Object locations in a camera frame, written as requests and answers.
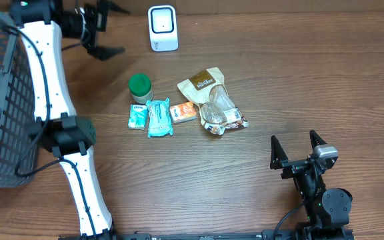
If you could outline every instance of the green cap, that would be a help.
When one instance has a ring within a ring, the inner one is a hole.
[[[134,74],[128,82],[128,88],[134,96],[142,97],[150,92],[151,80],[143,73]]]

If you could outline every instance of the clear plastic bag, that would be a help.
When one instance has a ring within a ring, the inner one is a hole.
[[[248,121],[229,98],[225,77],[217,67],[204,70],[177,87],[199,107],[201,124],[206,130],[222,135],[225,129],[248,127]]]

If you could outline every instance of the orange snack packet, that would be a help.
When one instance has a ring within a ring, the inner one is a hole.
[[[174,123],[182,123],[197,118],[197,112],[191,102],[171,106],[170,113]]]

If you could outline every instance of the green lid container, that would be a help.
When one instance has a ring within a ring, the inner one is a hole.
[[[145,104],[147,100],[152,100],[153,98],[151,80],[143,73],[131,76],[128,88],[134,100],[140,104]]]

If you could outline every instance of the gray plastic basket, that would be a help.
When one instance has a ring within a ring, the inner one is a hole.
[[[13,20],[0,12],[1,25],[14,26]],[[0,28],[0,187],[16,187],[31,178],[18,178],[14,168],[19,155],[31,140],[24,126],[34,120],[34,94],[29,63],[20,38]],[[33,148],[20,170],[36,167],[37,148]]]

